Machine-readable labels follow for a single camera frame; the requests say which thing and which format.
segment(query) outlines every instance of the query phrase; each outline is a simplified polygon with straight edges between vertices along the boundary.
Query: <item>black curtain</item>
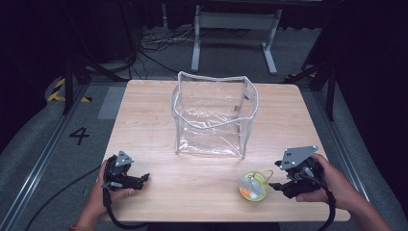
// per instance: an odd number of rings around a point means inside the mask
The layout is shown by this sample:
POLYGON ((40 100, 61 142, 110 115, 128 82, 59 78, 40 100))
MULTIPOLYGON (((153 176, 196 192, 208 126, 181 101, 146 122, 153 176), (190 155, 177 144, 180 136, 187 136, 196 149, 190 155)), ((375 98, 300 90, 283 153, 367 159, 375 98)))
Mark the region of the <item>black curtain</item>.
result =
POLYGON ((41 4, 7 0, 1 6, 0 153, 45 107, 45 90, 64 62, 62 42, 41 4))
POLYGON ((352 1, 332 16, 309 64, 331 62, 356 126, 408 215, 408 14, 403 1, 352 1))

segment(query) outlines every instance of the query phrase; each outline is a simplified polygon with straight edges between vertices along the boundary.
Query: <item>wooden table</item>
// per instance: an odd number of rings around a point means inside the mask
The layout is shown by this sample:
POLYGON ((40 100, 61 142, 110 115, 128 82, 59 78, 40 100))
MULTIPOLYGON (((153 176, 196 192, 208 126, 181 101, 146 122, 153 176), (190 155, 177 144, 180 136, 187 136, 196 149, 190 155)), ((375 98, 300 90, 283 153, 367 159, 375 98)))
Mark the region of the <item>wooden table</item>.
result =
MULTIPOLYGON (((132 221, 325 221, 324 203, 297 203, 268 189, 259 202, 239 191, 239 176, 271 168, 269 182, 288 182, 275 166, 285 148, 318 145, 325 155, 299 89, 293 85, 256 84, 259 109, 246 158, 175 154, 176 130, 170 98, 176 81, 132 80, 124 93, 105 159, 123 150, 135 162, 128 174, 150 173, 142 191, 119 201, 119 220, 132 221)), ((348 220, 338 210, 336 220, 348 220)))

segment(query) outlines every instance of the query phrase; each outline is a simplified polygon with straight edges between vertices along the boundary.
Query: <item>wire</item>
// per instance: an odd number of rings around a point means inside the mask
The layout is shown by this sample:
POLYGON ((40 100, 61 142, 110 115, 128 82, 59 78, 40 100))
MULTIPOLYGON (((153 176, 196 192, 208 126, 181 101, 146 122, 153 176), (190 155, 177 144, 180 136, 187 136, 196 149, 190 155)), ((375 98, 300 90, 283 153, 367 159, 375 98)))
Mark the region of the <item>wire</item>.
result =
POLYGON ((334 217, 336 216, 336 198, 334 197, 333 193, 329 191, 324 181, 319 181, 309 176, 304 176, 303 179, 309 179, 309 180, 312 180, 318 183, 326 191, 326 195, 328 198, 328 204, 329 204, 329 210, 330 210, 329 217, 327 218, 327 221, 318 229, 318 231, 324 231, 327 229, 327 227, 330 226, 331 223, 333 223, 334 217))
POLYGON ((141 76, 139 75, 139 73, 135 70, 135 73, 139 76, 139 78, 141 79, 141 76))
POLYGON ((150 58, 149 56, 147 56, 146 54, 144 54, 144 52, 141 52, 141 51, 140 51, 140 53, 141 53, 144 57, 146 57, 147 59, 149 59, 149 60, 153 61, 154 63, 156 63, 156 64, 158 64, 158 65, 160 65, 160 66, 166 68, 167 70, 169 70, 169 71, 171 71, 171 72, 174 72, 174 73, 180 72, 180 71, 171 69, 170 67, 167 67, 167 66, 165 66, 165 65, 163 65, 163 64, 160 64, 160 63, 157 62, 156 60, 154 60, 154 59, 150 58))
POLYGON ((130 70, 130 66, 129 66, 129 80, 132 80, 132 71, 130 70))
POLYGON ((143 70, 144 70, 144 72, 146 72, 146 74, 144 75, 144 79, 146 80, 147 75, 149 75, 149 72, 146 70, 146 67, 144 66, 144 62, 138 56, 136 56, 136 58, 141 62, 141 65, 143 66, 143 70))
POLYGON ((104 205, 106 207, 106 210, 108 211, 109 217, 111 218, 112 222, 119 228, 121 229, 139 229, 142 228, 144 226, 147 226, 149 223, 139 223, 139 224, 133 224, 133 225, 129 225, 129 224, 125 224, 122 223, 120 221, 118 221, 115 217, 114 211, 112 210, 112 206, 111 206, 111 195, 109 194, 109 190, 108 189, 103 189, 103 197, 104 199, 106 198, 107 200, 109 200, 109 203, 104 205))
MULTIPOLYGON (((119 72, 119 71, 122 71, 122 70, 124 70, 124 69, 126 69, 126 68, 128 68, 128 67, 130 67, 130 65, 132 65, 133 63, 135 62, 135 60, 131 60, 131 61, 129 61, 128 63, 125 63, 124 65, 122 65, 122 66, 119 66, 119 67, 116 67, 116 68, 112 68, 112 69, 107 69, 108 71, 110 71, 110 72, 112 72, 112 73, 117 73, 117 72, 119 72)), ((99 71, 97 71, 97 70, 94 70, 92 67, 90 67, 91 69, 88 69, 87 68, 87 72, 89 73, 89 74, 98 74, 98 73, 100 73, 99 71)))
POLYGON ((45 208, 45 206, 47 206, 55 197, 57 197, 59 194, 61 194, 63 191, 65 191, 66 189, 68 189, 69 187, 71 187, 73 184, 77 183, 78 181, 84 179, 85 177, 91 175, 93 172, 97 171, 98 169, 100 169, 100 166, 90 170, 89 172, 85 173, 84 175, 82 175, 81 177, 77 178, 76 180, 72 181, 71 183, 69 183, 67 186, 63 187, 61 190, 59 190, 57 193, 55 193, 51 198, 49 198, 39 209, 38 211, 33 215, 33 217, 31 218, 30 222, 27 224, 25 230, 28 231, 30 229, 31 224, 34 222, 34 220, 36 219, 36 217, 39 215, 39 213, 45 208))
POLYGON ((260 173, 260 172, 264 172, 264 171, 270 171, 270 176, 267 178, 267 180, 265 180, 265 182, 267 183, 268 180, 270 179, 270 177, 272 177, 272 175, 273 175, 273 170, 272 169, 257 170, 257 171, 255 171, 255 173, 260 173))
POLYGON ((168 49, 171 45, 182 43, 189 39, 194 27, 189 28, 187 31, 183 31, 181 34, 176 35, 176 32, 172 33, 172 36, 168 37, 169 32, 165 33, 162 37, 158 38, 156 34, 147 34, 140 39, 139 50, 143 52, 157 52, 168 49))

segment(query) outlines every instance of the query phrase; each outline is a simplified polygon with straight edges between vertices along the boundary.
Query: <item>number 4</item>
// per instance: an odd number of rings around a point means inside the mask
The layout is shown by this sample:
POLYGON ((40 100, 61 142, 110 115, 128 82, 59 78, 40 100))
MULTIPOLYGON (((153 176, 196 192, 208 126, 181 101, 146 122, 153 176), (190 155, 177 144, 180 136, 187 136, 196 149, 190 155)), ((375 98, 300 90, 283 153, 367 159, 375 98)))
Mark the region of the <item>number 4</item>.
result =
POLYGON ((87 132, 87 128, 82 127, 75 132, 71 133, 69 136, 74 138, 79 138, 77 145, 81 145, 82 139, 85 137, 89 137, 89 135, 85 134, 87 132))

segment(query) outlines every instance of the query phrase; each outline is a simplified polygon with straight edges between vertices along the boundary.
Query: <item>yellow tape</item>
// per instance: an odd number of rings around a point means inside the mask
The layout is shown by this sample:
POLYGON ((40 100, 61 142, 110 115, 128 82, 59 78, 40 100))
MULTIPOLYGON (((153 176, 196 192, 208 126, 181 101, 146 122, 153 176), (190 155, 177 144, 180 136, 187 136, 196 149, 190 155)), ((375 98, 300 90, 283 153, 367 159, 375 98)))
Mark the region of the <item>yellow tape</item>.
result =
MULTIPOLYGON (((61 77, 60 81, 55 85, 54 89, 52 90, 50 96, 48 96, 48 101, 56 100, 65 102, 64 96, 58 96, 58 92, 60 91, 61 87, 65 84, 65 78, 61 77)), ((90 103, 92 101, 92 97, 84 97, 82 98, 81 102, 90 103)))

